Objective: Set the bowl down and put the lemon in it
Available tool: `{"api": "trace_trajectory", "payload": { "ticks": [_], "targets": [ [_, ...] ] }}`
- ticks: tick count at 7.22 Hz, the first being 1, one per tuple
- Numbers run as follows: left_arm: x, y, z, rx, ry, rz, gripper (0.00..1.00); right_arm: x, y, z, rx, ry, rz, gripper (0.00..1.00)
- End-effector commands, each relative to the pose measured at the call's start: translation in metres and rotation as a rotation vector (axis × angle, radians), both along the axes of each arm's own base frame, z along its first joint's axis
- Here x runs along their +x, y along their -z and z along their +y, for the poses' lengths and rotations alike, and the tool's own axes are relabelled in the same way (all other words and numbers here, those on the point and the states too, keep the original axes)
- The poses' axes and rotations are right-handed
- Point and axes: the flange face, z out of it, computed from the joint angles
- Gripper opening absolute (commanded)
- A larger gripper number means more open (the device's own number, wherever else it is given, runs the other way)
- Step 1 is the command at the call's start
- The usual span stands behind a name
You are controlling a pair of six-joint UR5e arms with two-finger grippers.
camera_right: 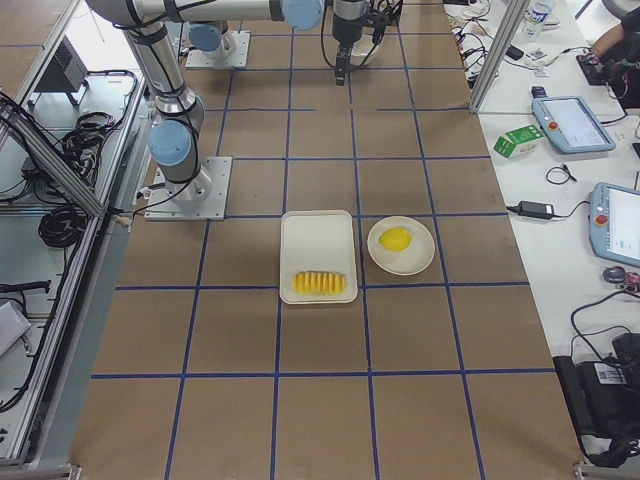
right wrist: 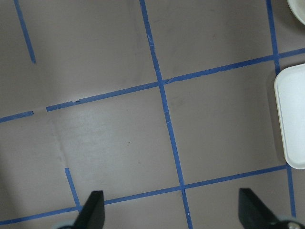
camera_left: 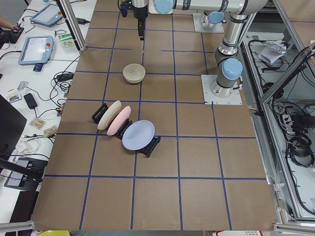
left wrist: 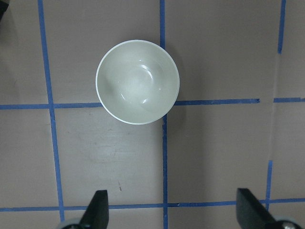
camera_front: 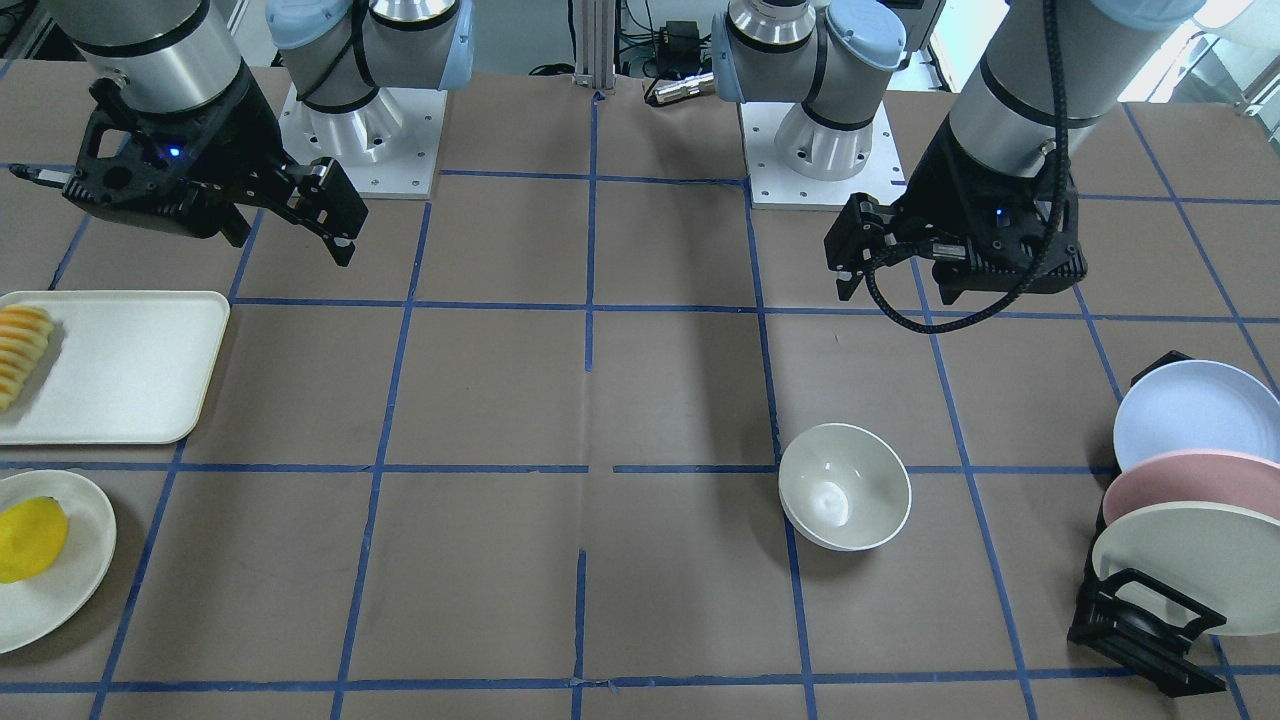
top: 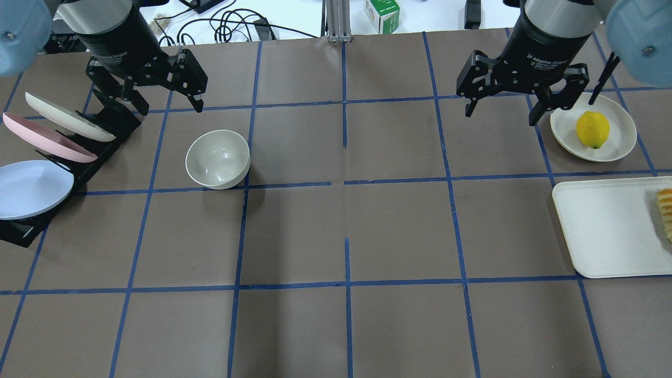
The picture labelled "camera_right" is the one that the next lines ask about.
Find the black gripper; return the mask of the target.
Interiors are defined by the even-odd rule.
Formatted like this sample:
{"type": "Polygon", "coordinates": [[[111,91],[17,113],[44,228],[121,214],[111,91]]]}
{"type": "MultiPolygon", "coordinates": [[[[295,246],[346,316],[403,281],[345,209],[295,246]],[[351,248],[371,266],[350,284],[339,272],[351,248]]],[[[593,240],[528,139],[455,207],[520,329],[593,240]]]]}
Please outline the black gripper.
{"type": "Polygon", "coordinates": [[[350,45],[362,37],[367,19],[365,0],[334,0],[332,34],[339,42],[336,52],[334,76],[337,86],[344,86],[350,67],[350,45]]]}

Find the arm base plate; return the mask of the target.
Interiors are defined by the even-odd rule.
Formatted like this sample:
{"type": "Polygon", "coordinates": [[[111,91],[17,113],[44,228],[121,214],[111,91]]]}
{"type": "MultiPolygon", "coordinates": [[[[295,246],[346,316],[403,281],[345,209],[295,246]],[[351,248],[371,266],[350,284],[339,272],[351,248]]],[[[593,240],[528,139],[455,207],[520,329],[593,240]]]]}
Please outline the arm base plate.
{"type": "Polygon", "coordinates": [[[226,213],[232,170],[231,157],[204,157],[200,159],[200,172],[189,185],[167,183],[159,167],[155,183],[163,183],[148,196],[151,207],[144,210],[150,221],[223,220],[226,213]]]}
{"type": "Polygon", "coordinates": [[[246,67],[250,43],[249,31],[221,33],[212,25],[197,24],[189,30],[191,50],[187,69],[242,69],[246,67]]]}

